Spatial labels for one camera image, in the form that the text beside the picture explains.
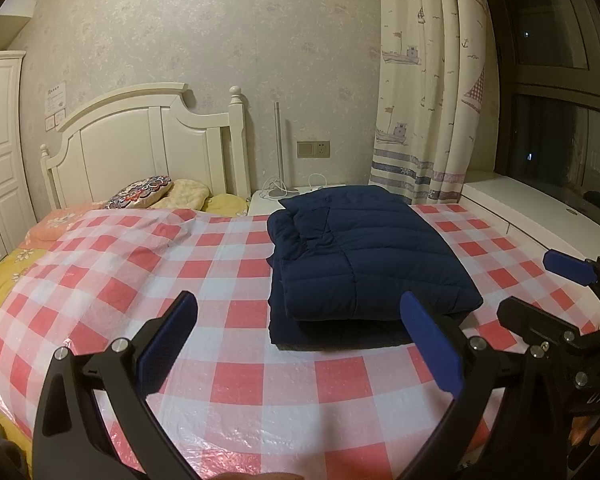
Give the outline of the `navy blue quilted jacket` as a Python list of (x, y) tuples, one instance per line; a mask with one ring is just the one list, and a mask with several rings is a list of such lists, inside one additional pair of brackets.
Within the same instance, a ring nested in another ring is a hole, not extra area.
[(442, 236), (399, 195), (373, 185), (285, 198), (268, 216), (272, 344), (280, 350), (409, 344), (406, 292), (460, 324), (483, 298)]

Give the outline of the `white window sill bench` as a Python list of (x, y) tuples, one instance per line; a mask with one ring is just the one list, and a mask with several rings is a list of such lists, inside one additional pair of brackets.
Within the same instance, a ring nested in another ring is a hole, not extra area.
[(467, 175), (462, 193), (546, 248), (580, 258), (600, 256), (600, 225), (536, 188), (478, 171)]

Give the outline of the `red white checkered bed cover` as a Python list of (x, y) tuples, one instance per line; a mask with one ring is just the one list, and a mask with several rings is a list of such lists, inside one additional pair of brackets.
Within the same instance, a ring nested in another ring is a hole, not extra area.
[(148, 402), (198, 474), (394, 478), (449, 396), (413, 346), (277, 349), (268, 334), (272, 250), (263, 217), (92, 210), (46, 255), (14, 252), (0, 300), (0, 411), (31, 432), (57, 348), (102, 351), (188, 290), (197, 324)]

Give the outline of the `pink pillow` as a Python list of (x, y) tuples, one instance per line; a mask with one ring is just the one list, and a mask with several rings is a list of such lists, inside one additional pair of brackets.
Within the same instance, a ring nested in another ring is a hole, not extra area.
[(22, 249), (50, 249), (84, 214), (102, 209), (102, 203), (90, 203), (65, 209), (54, 209), (27, 232)]

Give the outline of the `white wardrobe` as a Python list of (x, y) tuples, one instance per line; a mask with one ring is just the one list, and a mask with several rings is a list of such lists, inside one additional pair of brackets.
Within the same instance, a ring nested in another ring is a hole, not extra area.
[(20, 78), (25, 55), (23, 51), (0, 51), (0, 261), (36, 223), (20, 139)]

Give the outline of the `dark window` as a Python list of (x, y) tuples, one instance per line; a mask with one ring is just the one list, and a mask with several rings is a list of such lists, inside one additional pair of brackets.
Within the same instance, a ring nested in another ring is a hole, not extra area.
[(600, 7), (488, 3), (500, 76), (495, 171), (600, 225)]

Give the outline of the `patterned decorative pillow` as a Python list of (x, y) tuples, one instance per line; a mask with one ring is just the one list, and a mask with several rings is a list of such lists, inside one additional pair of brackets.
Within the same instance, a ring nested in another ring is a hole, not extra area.
[(122, 188), (102, 205), (104, 209), (148, 208), (157, 203), (173, 186), (168, 176), (152, 176)]

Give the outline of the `white bedside table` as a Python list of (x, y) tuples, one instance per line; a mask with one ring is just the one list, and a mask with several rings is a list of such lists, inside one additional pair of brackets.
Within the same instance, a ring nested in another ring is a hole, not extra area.
[(284, 208), (280, 203), (282, 200), (289, 200), (299, 195), (313, 193), (322, 188), (326, 188), (326, 185), (302, 186), (301, 188), (297, 188), (296, 194), (286, 194), (285, 196), (272, 196), (268, 191), (257, 190), (251, 196), (248, 214), (250, 216), (268, 216), (276, 210)]

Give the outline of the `nautical print curtain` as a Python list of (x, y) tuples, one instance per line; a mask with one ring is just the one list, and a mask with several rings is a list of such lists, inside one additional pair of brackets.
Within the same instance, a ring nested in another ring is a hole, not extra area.
[(370, 183), (410, 204), (460, 199), (486, 82), (486, 0), (380, 0)]

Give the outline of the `cream fluffy pillow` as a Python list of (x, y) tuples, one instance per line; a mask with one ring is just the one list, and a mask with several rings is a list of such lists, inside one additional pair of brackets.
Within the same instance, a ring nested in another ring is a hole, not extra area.
[(176, 179), (170, 191), (152, 204), (151, 208), (201, 210), (210, 196), (207, 185), (195, 180)]

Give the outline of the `yellow pillow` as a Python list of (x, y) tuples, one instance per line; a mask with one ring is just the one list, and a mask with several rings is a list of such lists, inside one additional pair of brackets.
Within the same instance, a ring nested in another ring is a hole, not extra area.
[(248, 214), (249, 202), (234, 194), (212, 195), (206, 199), (203, 212), (222, 217), (241, 217)]

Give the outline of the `white wooden headboard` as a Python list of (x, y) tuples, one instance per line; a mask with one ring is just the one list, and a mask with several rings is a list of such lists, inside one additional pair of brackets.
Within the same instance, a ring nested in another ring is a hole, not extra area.
[(184, 82), (134, 84), (91, 100), (57, 128), (57, 154), (41, 151), (54, 209), (101, 202), (125, 185), (161, 174), (207, 185), (212, 194), (251, 195), (245, 98), (230, 87), (223, 113), (197, 114)]

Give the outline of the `gold wall socket plate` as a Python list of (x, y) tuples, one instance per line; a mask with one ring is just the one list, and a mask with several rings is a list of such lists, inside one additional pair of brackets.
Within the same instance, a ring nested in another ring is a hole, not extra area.
[(330, 157), (329, 141), (298, 141), (298, 159), (326, 159)]

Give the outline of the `wall paper notices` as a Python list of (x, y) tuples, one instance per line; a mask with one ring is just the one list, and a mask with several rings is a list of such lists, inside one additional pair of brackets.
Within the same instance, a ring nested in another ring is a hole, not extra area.
[(65, 81), (55, 84), (45, 92), (44, 118), (45, 130), (56, 129), (66, 117), (67, 86)]

